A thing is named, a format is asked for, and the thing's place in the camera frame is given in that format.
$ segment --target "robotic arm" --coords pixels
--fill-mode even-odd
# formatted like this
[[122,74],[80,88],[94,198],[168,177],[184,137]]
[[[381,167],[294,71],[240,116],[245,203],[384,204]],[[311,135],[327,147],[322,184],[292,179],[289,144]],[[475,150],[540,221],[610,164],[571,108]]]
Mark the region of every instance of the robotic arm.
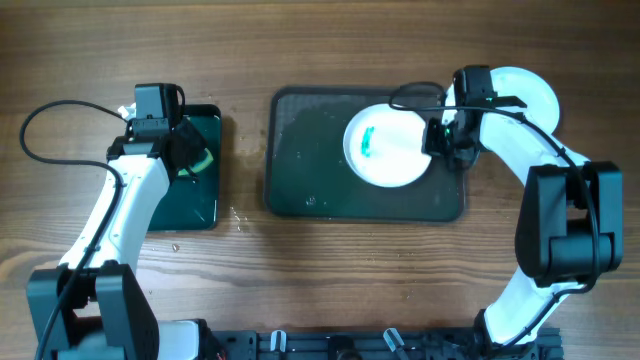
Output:
[[[459,70],[447,92],[445,105],[509,111],[526,108],[524,116],[546,134],[551,134],[557,125],[559,108],[550,115],[539,112],[539,109],[549,109],[550,104],[557,106],[551,88],[526,70],[502,69],[490,72],[486,67],[473,66]],[[542,81],[547,87],[542,87],[543,96],[539,96],[539,87],[527,85],[527,81],[537,84]],[[510,87],[513,84],[525,85],[514,89]],[[104,358],[129,360],[234,360],[239,354],[238,358],[246,359],[248,355],[250,360],[259,360],[263,355],[288,360],[287,337],[281,331],[274,332],[270,340],[253,332],[234,333],[234,345],[229,340],[222,346],[217,339],[228,333],[211,332],[204,320],[158,322],[135,280],[137,259],[156,206],[177,172],[180,169],[188,171],[205,147],[204,139],[189,121],[183,119],[184,96],[181,107],[177,90],[170,84],[136,86],[137,117],[128,123],[125,135],[116,138],[107,153],[109,165],[124,180],[122,196],[100,238],[98,250],[84,269],[76,269],[82,271],[83,276],[75,286],[73,301],[55,319],[46,345],[47,359],[54,356],[57,359],[95,359],[100,354]],[[564,148],[553,136],[548,136]],[[480,311],[473,328],[452,329],[453,333],[442,336],[440,334],[444,333],[434,330],[434,338],[441,340],[432,340],[430,331],[426,335],[415,335],[415,339],[423,339],[420,342],[413,340],[414,335],[403,333],[407,343],[418,345],[411,350],[423,346],[421,352],[409,349],[405,352],[407,345],[395,329],[386,331],[384,340],[379,334],[359,334],[354,338],[371,336],[372,340],[367,344],[372,344],[372,350],[365,351],[380,351],[376,341],[384,341],[401,360],[502,356],[511,359],[522,354],[532,358],[530,352],[522,352],[523,346],[515,345],[536,344],[539,327],[567,296],[558,297],[557,294],[584,289],[593,278],[593,229],[587,219],[567,219],[567,206],[585,208],[578,179],[548,139],[524,127],[518,120],[491,112],[447,110],[441,119],[428,122],[423,143],[424,153],[444,156],[452,170],[473,164],[481,151],[493,151],[525,185],[515,238],[519,267],[498,300]],[[575,165],[582,166],[581,174],[589,183],[595,204],[599,273],[615,270],[623,251],[620,172],[612,163],[591,163],[568,149],[566,154]],[[72,269],[77,267],[106,212],[114,193],[114,180],[112,175],[107,176],[87,225],[58,268],[35,271],[28,283],[27,298],[39,341],[44,340],[43,330],[60,290]],[[101,318],[75,316],[73,309],[86,306],[89,300],[98,302]],[[466,343],[460,345],[450,340],[458,336],[455,334],[463,334]],[[246,336],[248,341],[235,345],[237,336]],[[359,346],[365,346],[364,342],[357,345],[345,334],[300,339],[314,349],[309,350],[309,354],[313,354],[309,355],[310,359],[363,359],[358,351],[363,351]],[[296,359],[306,359],[302,356],[305,354],[302,343],[297,348]],[[329,350],[318,357],[318,349]],[[445,356],[447,352],[455,354]],[[385,356],[376,358],[384,360]]]

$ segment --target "dark green tray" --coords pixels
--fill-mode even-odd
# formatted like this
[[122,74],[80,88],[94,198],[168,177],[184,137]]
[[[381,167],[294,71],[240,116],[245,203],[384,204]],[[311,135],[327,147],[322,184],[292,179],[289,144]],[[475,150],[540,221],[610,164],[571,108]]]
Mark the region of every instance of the dark green tray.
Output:
[[188,105],[185,115],[207,139],[213,163],[198,173],[199,182],[179,176],[160,200],[149,231],[207,230],[218,221],[220,188],[220,110],[214,105]]
[[[360,110],[386,103],[392,89],[286,87],[271,103],[264,201],[281,216],[442,223],[465,207],[465,180],[432,158],[416,181],[399,188],[368,184],[346,162],[342,138]],[[404,105],[436,105],[434,96],[412,94]],[[421,113],[425,120],[440,112]]]

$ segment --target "wood grain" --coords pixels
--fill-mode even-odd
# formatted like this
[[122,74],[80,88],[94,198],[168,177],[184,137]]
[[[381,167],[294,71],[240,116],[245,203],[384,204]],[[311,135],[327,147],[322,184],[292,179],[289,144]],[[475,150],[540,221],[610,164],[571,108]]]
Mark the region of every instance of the wood grain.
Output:
[[[454,70],[477,63],[542,75],[564,106],[558,137],[623,170],[624,261],[592,293],[568,299],[549,324],[562,325],[567,359],[637,358],[638,15],[633,1],[0,10],[0,359],[33,356],[28,277],[57,264],[104,179],[101,171],[29,160],[18,146],[21,122],[63,98],[115,109],[143,82],[178,83],[190,103],[215,103],[226,114],[218,227],[150,234],[143,246],[138,279],[158,318],[258,330],[471,324],[516,268],[522,186],[494,156],[483,155],[469,173],[469,209],[445,226],[276,218],[262,204],[261,179],[278,88],[447,84]],[[53,110],[33,125],[30,146],[65,158],[103,160],[122,132],[118,121],[85,109]]]

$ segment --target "wooden table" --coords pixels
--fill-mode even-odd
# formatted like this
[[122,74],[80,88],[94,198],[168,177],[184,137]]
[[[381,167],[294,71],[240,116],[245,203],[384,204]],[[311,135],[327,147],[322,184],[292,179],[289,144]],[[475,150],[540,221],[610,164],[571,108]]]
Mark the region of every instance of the wooden table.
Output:
[[[454,70],[478,63],[543,76],[564,107],[556,135],[623,170],[624,261],[592,293],[569,298],[548,325],[562,327],[567,359],[638,358],[639,5],[245,0],[3,8],[0,359],[33,356],[26,282],[75,241],[104,179],[103,171],[28,159],[18,145],[22,121],[57,99],[116,109],[144,82],[178,83],[189,103],[214,103],[226,115],[218,226],[152,234],[143,245],[138,280],[159,319],[262,331],[470,325],[516,268],[522,185],[494,155],[468,174],[468,210],[446,226],[281,219],[261,197],[269,102],[278,88],[448,84]],[[27,141],[46,156],[104,160],[121,133],[113,118],[64,108],[34,121]]]

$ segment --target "black tray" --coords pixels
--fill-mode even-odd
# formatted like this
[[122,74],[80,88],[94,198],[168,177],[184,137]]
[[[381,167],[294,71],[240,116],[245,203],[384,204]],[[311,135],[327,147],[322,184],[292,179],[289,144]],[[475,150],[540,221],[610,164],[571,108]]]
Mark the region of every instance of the black tray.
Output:
[[[344,130],[360,110],[386,103],[393,89],[285,87],[271,103],[264,201],[276,215],[317,219],[444,223],[465,208],[465,176],[432,158],[416,181],[382,188],[360,179],[347,164]],[[436,105],[434,94],[412,94],[404,105]],[[425,120],[441,112],[421,113]]]

